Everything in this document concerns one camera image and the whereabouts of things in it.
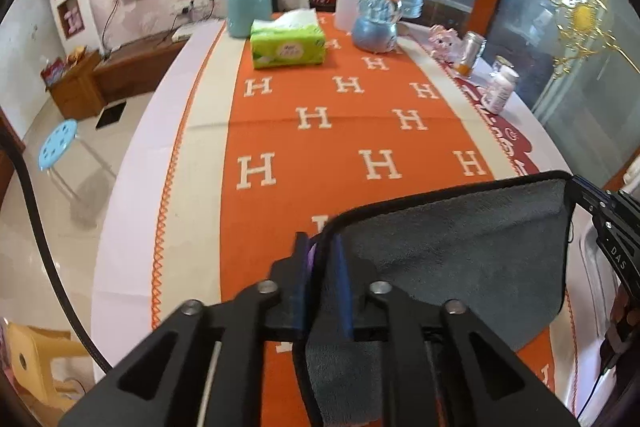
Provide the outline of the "gold sun wall decoration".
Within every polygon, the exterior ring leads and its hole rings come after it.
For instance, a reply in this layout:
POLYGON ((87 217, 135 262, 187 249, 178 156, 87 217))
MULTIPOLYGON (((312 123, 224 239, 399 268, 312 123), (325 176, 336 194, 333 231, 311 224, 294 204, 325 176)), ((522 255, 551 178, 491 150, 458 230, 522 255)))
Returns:
POLYGON ((564 24, 557 24, 564 54, 553 57, 552 80, 570 75, 576 64, 597 55, 602 49, 618 54, 639 72, 639 66, 617 43, 611 31, 602 28, 603 15, 608 10, 605 0, 549 0, 564 24))

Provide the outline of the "purple and grey towel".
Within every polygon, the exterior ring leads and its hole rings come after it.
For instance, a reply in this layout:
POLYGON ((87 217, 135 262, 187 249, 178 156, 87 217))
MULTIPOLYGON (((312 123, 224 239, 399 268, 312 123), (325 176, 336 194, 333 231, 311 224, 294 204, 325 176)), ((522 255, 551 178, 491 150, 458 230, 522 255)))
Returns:
POLYGON ((294 366, 316 426, 383 418, 381 343, 356 343, 338 278, 345 251, 411 298, 458 299, 518 356, 559 314, 574 213, 570 176, 533 176, 376 202, 332 219, 309 254, 302 339, 294 366))

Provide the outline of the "yellow plastic chair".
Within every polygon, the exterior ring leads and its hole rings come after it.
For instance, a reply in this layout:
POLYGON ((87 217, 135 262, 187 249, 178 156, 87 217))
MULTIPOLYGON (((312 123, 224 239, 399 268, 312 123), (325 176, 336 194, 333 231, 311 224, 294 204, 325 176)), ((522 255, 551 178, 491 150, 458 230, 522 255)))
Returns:
POLYGON ((46 407, 67 412, 76 401, 73 385, 57 381, 52 373, 55 359, 88 358, 89 353, 70 332, 9 323, 6 340, 13 376, 37 401, 46 407))

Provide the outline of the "blue round stool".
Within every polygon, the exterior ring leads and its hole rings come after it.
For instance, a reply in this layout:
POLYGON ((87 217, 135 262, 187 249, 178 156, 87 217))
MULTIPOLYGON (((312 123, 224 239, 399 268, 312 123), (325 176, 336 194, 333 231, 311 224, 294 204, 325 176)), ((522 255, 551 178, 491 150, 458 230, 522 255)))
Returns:
POLYGON ((107 174, 113 179, 117 178, 111 165, 86 140, 81 138, 76 119, 65 119, 51 131, 40 147, 37 161, 39 170, 48 176, 53 185, 69 202, 82 202, 70 184, 56 170, 56 165, 74 144, 81 145, 107 174))

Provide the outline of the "white plastic storage box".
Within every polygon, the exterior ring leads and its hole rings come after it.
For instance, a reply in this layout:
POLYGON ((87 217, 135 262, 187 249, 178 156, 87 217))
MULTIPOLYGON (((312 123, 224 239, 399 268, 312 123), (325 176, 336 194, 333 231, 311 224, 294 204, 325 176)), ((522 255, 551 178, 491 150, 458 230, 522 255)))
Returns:
POLYGON ((576 208, 567 251, 566 289, 577 338, 577 390, 572 403, 580 425, 592 425, 612 393, 613 369, 600 373, 600 346, 620 282, 596 244, 591 216, 576 208))

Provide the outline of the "brown wooden TV cabinet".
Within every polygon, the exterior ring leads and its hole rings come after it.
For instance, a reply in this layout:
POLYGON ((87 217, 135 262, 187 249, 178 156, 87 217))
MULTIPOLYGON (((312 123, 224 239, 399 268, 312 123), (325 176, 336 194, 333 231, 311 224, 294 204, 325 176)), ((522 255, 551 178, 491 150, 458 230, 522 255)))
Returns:
POLYGON ((99 116, 108 104, 153 92, 160 85, 186 40, 173 42, 164 31, 130 42, 103 58, 86 55, 47 92, 66 119, 99 116))

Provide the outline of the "orange H-pattern table runner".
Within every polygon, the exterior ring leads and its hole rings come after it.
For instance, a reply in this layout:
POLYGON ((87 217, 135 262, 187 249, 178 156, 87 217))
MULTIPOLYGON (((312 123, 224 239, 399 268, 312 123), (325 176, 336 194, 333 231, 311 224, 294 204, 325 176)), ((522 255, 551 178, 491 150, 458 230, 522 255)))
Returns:
POLYGON ((180 115, 158 210, 151 322, 179 303, 234 297, 361 205, 562 169, 528 108, 488 116, 416 36, 372 55, 322 15, 318 66, 258 69, 247 42, 216 37, 180 115))

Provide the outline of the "blue snow globe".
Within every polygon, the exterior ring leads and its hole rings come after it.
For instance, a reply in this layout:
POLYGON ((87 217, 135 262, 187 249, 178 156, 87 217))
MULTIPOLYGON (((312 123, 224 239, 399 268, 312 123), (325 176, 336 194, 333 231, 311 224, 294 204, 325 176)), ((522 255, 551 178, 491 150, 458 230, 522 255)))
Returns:
POLYGON ((397 42, 401 0, 358 0, 358 15, 352 28, 356 48, 374 54, 390 52, 397 42))

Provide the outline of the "white squeeze bottle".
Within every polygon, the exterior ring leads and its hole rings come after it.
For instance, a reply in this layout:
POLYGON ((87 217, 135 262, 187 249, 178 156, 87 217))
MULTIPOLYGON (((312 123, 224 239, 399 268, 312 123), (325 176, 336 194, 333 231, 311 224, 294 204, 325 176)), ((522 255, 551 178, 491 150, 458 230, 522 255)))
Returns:
POLYGON ((359 0, 336 0, 334 27, 340 31, 351 32, 358 16, 359 0))

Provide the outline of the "white pill bottle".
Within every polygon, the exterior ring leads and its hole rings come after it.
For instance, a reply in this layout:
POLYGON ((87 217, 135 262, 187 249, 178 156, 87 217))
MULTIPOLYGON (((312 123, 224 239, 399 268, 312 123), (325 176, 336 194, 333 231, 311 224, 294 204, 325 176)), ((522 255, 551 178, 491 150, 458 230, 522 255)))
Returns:
POLYGON ((514 92, 520 76, 508 65, 501 65, 491 75, 490 83, 485 90, 480 103, 489 113, 498 115, 506 106, 514 92))

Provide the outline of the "green tissue pack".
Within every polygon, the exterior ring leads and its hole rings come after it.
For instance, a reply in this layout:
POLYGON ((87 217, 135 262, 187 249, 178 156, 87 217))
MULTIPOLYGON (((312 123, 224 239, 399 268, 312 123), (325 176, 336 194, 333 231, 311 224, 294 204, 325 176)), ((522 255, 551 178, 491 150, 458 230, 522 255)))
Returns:
POLYGON ((250 28, 254 69, 320 65, 326 59, 326 34, 315 10, 288 11, 275 20, 255 20, 250 28))

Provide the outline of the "teal cylindrical canister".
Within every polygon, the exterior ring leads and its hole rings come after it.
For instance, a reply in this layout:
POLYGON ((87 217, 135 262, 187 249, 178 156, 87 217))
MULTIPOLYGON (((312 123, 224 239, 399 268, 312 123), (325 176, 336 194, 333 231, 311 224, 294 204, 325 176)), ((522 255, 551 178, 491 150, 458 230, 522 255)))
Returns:
POLYGON ((227 0, 227 29, 232 38, 246 39, 255 20, 271 20, 272 0, 227 0))

